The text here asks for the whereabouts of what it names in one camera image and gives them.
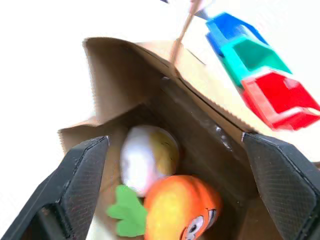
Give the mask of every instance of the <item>blue plastic block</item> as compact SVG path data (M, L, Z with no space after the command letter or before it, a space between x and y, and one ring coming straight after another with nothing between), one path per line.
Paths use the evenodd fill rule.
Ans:
M210 31L206 37L213 50L222 57L224 55L221 52L221 48L238 37L246 36L258 39L262 43L269 45L255 27L226 12L207 21L206 25Z

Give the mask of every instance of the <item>stacked colorful blocks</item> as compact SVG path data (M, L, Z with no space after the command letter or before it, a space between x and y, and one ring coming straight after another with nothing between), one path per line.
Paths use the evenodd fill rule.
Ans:
M320 119L320 106L250 24L222 13L207 39L247 106L270 128L298 130Z

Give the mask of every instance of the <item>green felt leaf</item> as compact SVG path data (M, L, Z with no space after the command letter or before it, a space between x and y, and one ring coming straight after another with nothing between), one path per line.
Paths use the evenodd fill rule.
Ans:
M116 225L116 233L121 237L136 237L145 234L147 210L136 193L126 185L119 185L115 190L116 203L106 213L120 221Z

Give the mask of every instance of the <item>brown paper bag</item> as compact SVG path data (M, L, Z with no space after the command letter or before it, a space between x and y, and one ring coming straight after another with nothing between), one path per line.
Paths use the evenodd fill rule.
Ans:
M196 4L175 42L132 43L107 37L84 41L96 116L59 131L64 152L84 140L110 136L95 215L115 234L116 220L105 210L115 202L114 189L121 182L119 158L126 132L139 124L169 129L185 151L177 173L203 179L224 201L223 214L201 239L281 239L242 147L243 132L273 132L257 117L249 120L254 116L250 110L228 107L232 96L223 96L219 81L181 45ZM247 114L244 118L239 117L241 111Z

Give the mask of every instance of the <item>green plastic block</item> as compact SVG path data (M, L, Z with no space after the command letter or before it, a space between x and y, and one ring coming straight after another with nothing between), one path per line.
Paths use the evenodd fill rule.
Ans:
M242 87L242 79L255 74L262 67L292 73L269 45L246 36L224 45L221 52L226 70L239 87Z

